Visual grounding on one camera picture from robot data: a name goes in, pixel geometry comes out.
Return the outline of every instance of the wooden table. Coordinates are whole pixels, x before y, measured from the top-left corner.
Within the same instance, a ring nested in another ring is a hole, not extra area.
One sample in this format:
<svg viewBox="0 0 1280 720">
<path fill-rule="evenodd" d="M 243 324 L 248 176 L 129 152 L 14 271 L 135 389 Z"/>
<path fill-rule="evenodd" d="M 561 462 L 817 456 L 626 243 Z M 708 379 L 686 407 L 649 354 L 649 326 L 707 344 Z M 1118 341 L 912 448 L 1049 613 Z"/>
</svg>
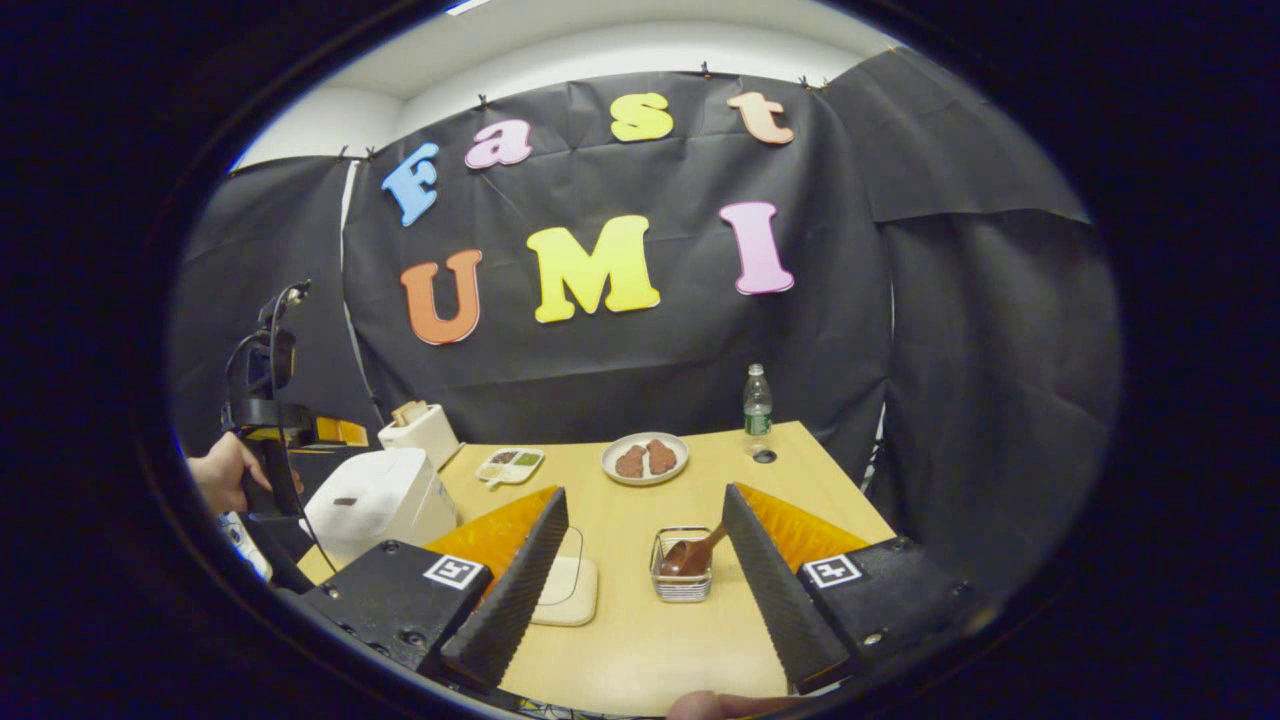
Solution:
<svg viewBox="0 0 1280 720">
<path fill-rule="evenodd" d="M 759 488 L 861 537 L 893 537 L 888 524 L 800 423 L 774 425 L 778 459 L 751 460 L 742 430 L 684 438 L 689 464 L 652 487 L 613 482 L 600 469 L 608 443 L 530 445 L 547 457 L 524 484 L 485 489 L 476 466 L 500 446 L 467 445 L 440 470 L 460 523 L 544 487 L 566 489 L 570 525 L 599 568 L 595 618 L 577 628 L 530 625 L 502 689 L 590 712 L 663 716 L 680 696 L 700 689 L 744 696 L 787 694 L 778 662 L 732 541 L 716 547 L 705 602 L 658 600 L 648 574 L 654 533 L 669 525 L 719 523 L 724 486 Z M 575 533 L 566 544 L 576 547 Z M 300 562 L 320 583 L 332 574 L 315 548 Z"/>
</svg>

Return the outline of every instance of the white wall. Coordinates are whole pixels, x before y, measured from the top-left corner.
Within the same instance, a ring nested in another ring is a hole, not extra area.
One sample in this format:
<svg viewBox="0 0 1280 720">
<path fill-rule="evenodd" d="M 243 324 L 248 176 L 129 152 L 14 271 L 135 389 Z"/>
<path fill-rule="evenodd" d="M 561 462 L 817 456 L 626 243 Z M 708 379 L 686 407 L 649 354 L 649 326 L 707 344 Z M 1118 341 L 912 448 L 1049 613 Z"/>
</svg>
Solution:
<svg viewBox="0 0 1280 720">
<path fill-rule="evenodd" d="M 712 22 L 628 23 L 539 42 L 497 56 L 402 101 L 390 95 L 321 86 L 303 96 L 250 146 L 238 168 L 276 158 L 364 156 L 424 126 L 490 100 L 558 82 L 598 76 L 689 70 L 812 85 L 833 78 L 867 54 L 768 29 Z"/>
<path fill-rule="evenodd" d="M 404 101 L 349 87 L 317 87 L 303 95 L 253 141 L 237 168 L 278 158 L 347 155 L 364 158 L 393 133 Z"/>
</svg>

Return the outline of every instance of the plastic bottle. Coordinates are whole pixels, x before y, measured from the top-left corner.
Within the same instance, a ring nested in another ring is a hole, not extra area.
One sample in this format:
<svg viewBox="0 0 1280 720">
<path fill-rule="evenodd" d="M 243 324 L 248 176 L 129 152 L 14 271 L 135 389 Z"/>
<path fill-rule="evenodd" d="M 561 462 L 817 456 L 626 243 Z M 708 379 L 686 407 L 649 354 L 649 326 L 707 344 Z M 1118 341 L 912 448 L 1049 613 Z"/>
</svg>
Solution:
<svg viewBox="0 0 1280 720">
<path fill-rule="evenodd" d="M 746 388 L 742 391 L 742 425 L 748 436 L 748 454 L 768 450 L 769 430 L 773 428 L 773 396 L 764 380 L 764 365 L 753 364 L 746 370 Z"/>
</svg>

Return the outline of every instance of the coaster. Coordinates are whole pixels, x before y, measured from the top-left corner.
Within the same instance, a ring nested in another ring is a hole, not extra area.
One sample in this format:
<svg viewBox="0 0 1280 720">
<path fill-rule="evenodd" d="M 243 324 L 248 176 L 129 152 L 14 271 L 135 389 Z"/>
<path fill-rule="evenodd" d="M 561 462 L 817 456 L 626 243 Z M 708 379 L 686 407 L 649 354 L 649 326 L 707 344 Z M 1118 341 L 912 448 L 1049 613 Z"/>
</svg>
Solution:
<svg viewBox="0 0 1280 720">
<path fill-rule="evenodd" d="M 595 562 L 585 557 L 557 557 L 530 621 L 570 628 L 590 623 L 595 618 L 596 583 Z"/>
</svg>

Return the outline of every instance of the pink letter i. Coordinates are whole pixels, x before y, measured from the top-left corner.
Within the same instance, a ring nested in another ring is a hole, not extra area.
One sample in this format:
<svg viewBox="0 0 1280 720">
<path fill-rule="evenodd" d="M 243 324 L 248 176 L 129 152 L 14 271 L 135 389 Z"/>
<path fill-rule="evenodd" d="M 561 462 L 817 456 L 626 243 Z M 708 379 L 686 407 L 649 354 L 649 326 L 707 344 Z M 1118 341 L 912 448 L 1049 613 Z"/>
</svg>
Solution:
<svg viewBox="0 0 1280 720">
<path fill-rule="evenodd" d="M 778 246 L 769 225 L 777 213 L 772 202 L 735 202 L 721 208 L 721 218 L 733 228 L 742 258 L 742 277 L 735 283 L 742 295 L 782 292 L 796 283 L 778 260 Z"/>
</svg>

